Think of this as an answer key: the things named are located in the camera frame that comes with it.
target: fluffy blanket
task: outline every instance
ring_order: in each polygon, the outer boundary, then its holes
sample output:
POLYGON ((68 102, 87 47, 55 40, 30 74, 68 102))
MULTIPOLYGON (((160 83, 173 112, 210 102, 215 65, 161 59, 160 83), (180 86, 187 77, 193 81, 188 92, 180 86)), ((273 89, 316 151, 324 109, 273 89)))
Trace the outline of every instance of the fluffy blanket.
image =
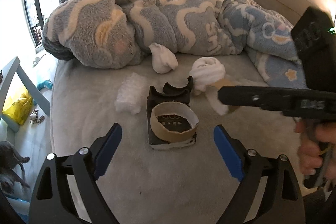
POLYGON ((140 64, 153 42, 200 56, 245 49, 266 83, 303 88, 292 27, 253 0, 69 0, 48 18, 42 44, 58 59, 113 69, 140 64))

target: white tile floor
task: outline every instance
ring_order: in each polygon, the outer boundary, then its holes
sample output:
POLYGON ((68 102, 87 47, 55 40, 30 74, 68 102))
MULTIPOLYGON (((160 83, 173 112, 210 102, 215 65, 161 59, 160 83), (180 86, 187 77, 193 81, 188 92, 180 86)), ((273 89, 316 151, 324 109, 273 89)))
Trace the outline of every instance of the white tile floor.
MULTIPOLYGON (((56 66, 57 59, 50 54, 45 54, 29 74, 32 82, 36 84, 39 81, 49 79, 53 82, 56 66)), ((51 101, 52 90, 42 89, 41 93, 51 101)), ((45 115, 39 106, 35 106, 34 108, 39 110, 39 117, 45 115)), ((0 132, 5 131, 7 131, 7 125, 1 120, 0 132)), ((20 127, 19 132, 14 134, 14 145, 21 156, 29 156, 31 158, 28 163, 24 164, 26 181, 31 189, 22 189, 21 185, 16 183, 14 196, 30 201, 40 168, 46 155, 51 152, 50 118, 46 117, 41 124, 31 124, 28 118, 25 124, 20 127)), ((15 172, 22 177, 19 166, 15 168, 15 172)))

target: yellow plastic bag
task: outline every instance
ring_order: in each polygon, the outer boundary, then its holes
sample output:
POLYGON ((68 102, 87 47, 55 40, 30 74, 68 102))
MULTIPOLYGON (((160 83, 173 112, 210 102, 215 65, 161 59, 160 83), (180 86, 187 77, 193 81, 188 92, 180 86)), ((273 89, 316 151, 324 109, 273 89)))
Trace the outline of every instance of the yellow plastic bag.
POLYGON ((9 96, 4 104, 2 113, 7 114, 19 125, 23 125, 28 118, 33 105, 33 98, 24 85, 13 96, 9 96))

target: brown cardboard piece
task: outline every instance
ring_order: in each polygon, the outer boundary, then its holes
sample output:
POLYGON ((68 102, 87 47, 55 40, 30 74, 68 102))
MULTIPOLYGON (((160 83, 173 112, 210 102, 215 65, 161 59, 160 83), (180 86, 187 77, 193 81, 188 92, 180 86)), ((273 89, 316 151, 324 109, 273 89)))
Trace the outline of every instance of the brown cardboard piece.
POLYGON ((198 117, 189 106, 180 102, 163 102, 152 109, 151 128, 153 133, 161 140, 177 143, 190 139, 198 127, 198 117), (178 115, 189 122, 191 129, 184 132, 169 131, 157 119, 163 115, 178 115))
MULTIPOLYGON (((234 82, 234 81, 231 81, 229 79, 221 79, 221 80, 218 80, 217 82, 215 83, 212 83, 210 84, 210 86, 214 86, 216 89, 220 90, 221 87, 223 86, 236 86, 236 85, 239 85, 238 82, 234 82)), ((237 110, 238 108, 240 108, 240 106, 228 106, 229 107, 229 113, 232 113, 234 112, 235 110, 237 110)))

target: light blue wooden chair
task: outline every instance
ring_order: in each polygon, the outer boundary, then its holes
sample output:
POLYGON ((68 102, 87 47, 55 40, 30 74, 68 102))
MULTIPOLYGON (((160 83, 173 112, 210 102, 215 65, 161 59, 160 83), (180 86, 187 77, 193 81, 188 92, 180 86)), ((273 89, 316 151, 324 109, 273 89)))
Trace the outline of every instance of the light blue wooden chair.
POLYGON ((0 119, 2 118, 4 122, 16 133, 19 131, 19 124, 15 122, 8 115, 2 113, 3 106, 5 103, 6 95, 8 93, 9 86, 13 80, 13 77, 17 73, 20 77, 22 83, 30 93, 30 95, 35 99, 37 104, 41 107, 44 113, 47 116, 50 116, 50 102, 42 95, 42 93, 36 88, 33 82, 29 79, 27 74, 20 66, 20 60, 18 57, 15 57, 12 61, 10 61, 3 69, 2 75, 3 79, 0 83, 0 119))

